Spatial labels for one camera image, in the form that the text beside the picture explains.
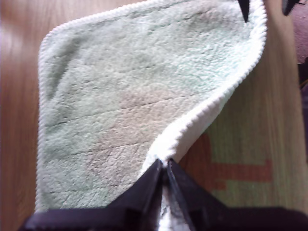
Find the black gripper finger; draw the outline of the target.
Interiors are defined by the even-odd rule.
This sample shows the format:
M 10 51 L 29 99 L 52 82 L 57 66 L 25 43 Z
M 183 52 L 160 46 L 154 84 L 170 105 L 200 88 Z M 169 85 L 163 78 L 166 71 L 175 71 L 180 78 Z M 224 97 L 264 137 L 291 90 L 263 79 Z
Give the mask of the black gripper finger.
M 111 202 L 110 231 L 156 231 L 162 201 L 163 164 L 156 160 L 124 193 Z
M 297 3 L 299 3 L 299 0 L 282 0 L 283 15 L 288 16 Z
M 198 185 L 173 159 L 167 164 L 171 192 L 192 231 L 211 231 L 226 225 L 227 207 Z
M 248 16 L 249 16 L 249 8 L 250 8 L 250 0 L 238 0 L 243 19 L 245 23 L 248 22 Z

